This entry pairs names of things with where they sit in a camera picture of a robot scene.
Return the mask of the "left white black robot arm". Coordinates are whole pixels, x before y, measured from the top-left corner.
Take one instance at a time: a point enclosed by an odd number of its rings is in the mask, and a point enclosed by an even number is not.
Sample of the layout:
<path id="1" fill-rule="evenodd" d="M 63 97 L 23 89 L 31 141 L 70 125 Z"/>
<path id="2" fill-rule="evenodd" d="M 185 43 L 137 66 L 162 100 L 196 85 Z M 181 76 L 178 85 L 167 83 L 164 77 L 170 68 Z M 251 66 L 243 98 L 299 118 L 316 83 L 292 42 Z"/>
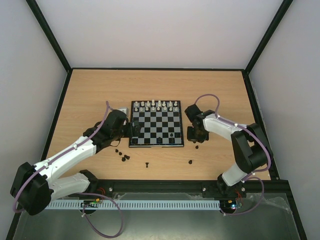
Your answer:
<path id="1" fill-rule="evenodd" d="M 31 165 L 19 166 L 10 194 L 14 197 L 13 211 L 26 211 L 34 216 L 51 201 L 78 193 L 95 193 L 98 179 L 88 170 L 63 177 L 81 161 L 110 147 L 114 141 L 138 135 L 137 120 L 129 122 L 127 114 L 119 109 L 106 112 L 102 121 L 88 128 L 74 143 L 54 156 Z"/>

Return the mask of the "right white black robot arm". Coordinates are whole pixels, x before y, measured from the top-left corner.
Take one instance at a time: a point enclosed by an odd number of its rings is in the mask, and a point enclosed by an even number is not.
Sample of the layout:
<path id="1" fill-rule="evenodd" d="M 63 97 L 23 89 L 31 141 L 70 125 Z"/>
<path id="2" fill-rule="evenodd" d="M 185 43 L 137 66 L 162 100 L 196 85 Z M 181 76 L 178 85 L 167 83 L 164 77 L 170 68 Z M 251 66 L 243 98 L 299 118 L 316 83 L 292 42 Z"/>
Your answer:
<path id="1" fill-rule="evenodd" d="M 232 144 L 235 163 L 217 178 L 217 189 L 229 196 L 236 185 L 245 182 L 256 172 L 268 171 L 273 152 L 262 128 L 233 122 L 213 110 L 201 111 L 196 104 L 184 111 L 192 126 L 187 128 L 187 140 L 203 143 L 214 133 Z"/>

